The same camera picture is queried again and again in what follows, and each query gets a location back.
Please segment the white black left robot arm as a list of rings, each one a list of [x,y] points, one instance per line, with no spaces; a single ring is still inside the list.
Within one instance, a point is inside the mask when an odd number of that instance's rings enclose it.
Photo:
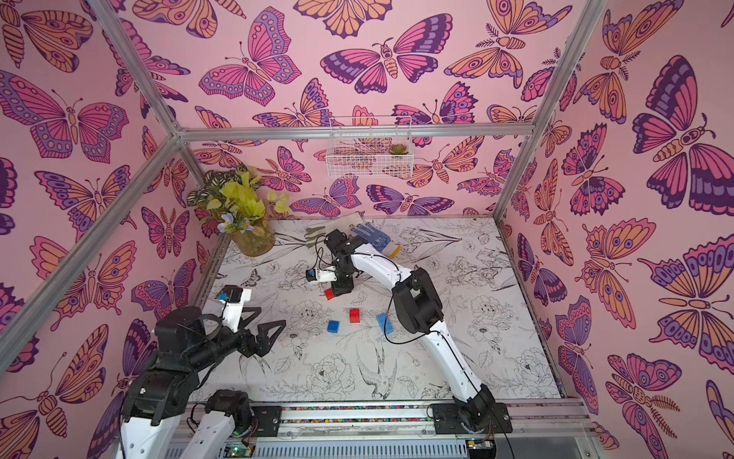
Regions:
[[[216,366],[238,353],[264,357],[287,323],[261,323],[255,333],[249,321],[233,325],[189,306],[161,319],[155,327],[159,349],[139,378],[129,386],[120,412],[118,458],[162,458],[179,425],[191,413],[189,398],[201,389]],[[204,403],[204,415],[183,450],[185,458],[217,458],[232,436],[247,443],[274,436],[280,414],[257,409],[244,391],[219,389]]]

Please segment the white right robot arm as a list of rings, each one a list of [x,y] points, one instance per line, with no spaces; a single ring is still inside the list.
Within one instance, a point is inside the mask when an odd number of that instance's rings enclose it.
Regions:
[[[415,342],[422,343],[441,369],[462,428],[469,432],[512,432],[507,407],[496,401],[489,387],[471,370],[451,337],[443,302],[426,270],[403,267],[363,237],[349,237],[338,229],[327,234],[325,247],[331,254],[334,296],[352,292],[359,273],[366,273],[389,291],[388,308],[395,311],[399,324],[414,336]]]

